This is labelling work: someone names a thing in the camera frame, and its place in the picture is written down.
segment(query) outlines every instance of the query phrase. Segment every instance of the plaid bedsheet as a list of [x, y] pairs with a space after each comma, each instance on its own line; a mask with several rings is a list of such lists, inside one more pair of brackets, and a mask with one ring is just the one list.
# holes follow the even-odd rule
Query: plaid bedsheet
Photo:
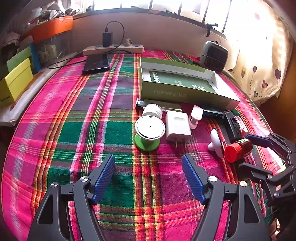
[[[141, 116], [135, 110], [140, 96], [140, 56], [110, 55], [110, 71], [100, 74], [82, 75], [84, 63], [64, 67], [32, 101], [10, 144], [2, 177], [4, 219], [20, 241], [27, 239], [48, 185], [75, 182], [99, 166], [107, 154], [115, 156], [115, 173], [103, 200], [95, 206], [107, 240], [190, 240], [203, 206], [186, 183], [181, 168], [185, 153], [209, 175], [238, 182], [228, 163], [207, 150], [214, 127], [229, 142], [221, 120], [199, 121], [186, 148], [178, 145], [176, 149], [165, 136], [156, 151], [145, 153], [136, 148], [134, 124]], [[185, 63], [196, 60], [166, 51], [145, 51], [143, 56]], [[268, 134], [270, 128], [256, 106], [226, 76], [221, 77], [240, 98], [236, 114], [250, 133]], [[187, 113], [192, 107], [182, 105]], [[246, 162], [276, 172], [280, 159], [271, 150], [254, 146]], [[263, 215], [268, 214], [263, 190], [257, 184], [249, 185]], [[81, 240], [74, 205], [69, 206], [75, 239]], [[222, 239], [227, 212], [225, 202], [216, 240]]]

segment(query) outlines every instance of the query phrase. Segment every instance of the orange storage box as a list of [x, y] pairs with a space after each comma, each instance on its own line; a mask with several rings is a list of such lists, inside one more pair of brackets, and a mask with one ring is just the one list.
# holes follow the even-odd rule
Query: orange storage box
[[34, 43], [38, 44], [45, 39], [73, 29], [73, 17], [61, 17], [52, 19], [46, 23], [37, 25], [22, 35], [22, 39], [32, 36]]

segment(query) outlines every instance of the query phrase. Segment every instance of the green spool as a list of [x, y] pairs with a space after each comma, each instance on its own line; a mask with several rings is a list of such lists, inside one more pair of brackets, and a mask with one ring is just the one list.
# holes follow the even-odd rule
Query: green spool
[[158, 148], [160, 140], [147, 141], [141, 138], [138, 134], [135, 135], [135, 145], [143, 151], [154, 151]]

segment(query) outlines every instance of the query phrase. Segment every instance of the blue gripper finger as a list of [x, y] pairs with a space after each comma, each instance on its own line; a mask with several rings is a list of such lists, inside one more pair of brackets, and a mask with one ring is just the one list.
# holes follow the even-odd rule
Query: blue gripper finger
[[94, 185], [94, 196], [92, 198], [93, 203], [97, 204], [102, 200], [114, 170], [115, 158], [114, 156], [111, 156], [102, 170], [96, 184]]
[[184, 155], [181, 160], [182, 169], [187, 179], [187, 182], [191, 188], [191, 191], [196, 200], [200, 201], [202, 205], [205, 205], [207, 198], [205, 197], [205, 184], [202, 183], [201, 179], [198, 177], [196, 171], [194, 170], [192, 164], [190, 163], [188, 157]]
[[262, 146], [262, 147], [271, 147], [272, 143], [268, 137], [261, 137], [253, 134], [246, 135], [246, 138], [249, 139], [253, 145]]

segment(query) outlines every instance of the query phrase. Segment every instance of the power strip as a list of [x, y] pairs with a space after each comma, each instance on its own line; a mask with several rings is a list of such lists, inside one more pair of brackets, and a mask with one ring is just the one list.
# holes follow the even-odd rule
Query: power strip
[[[96, 46], [90, 46], [83, 50], [83, 55], [92, 55], [92, 54], [100, 54], [105, 53], [109, 50], [115, 49], [118, 45], [111, 45], [108, 47], [103, 47], [103, 45], [96, 45]], [[116, 51], [118, 50], [125, 50], [129, 51], [131, 53], [143, 53], [144, 52], [144, 46], [140, 44], [133, 44], [133, 45], [120, 45], [118, 48], [116, 48]]]

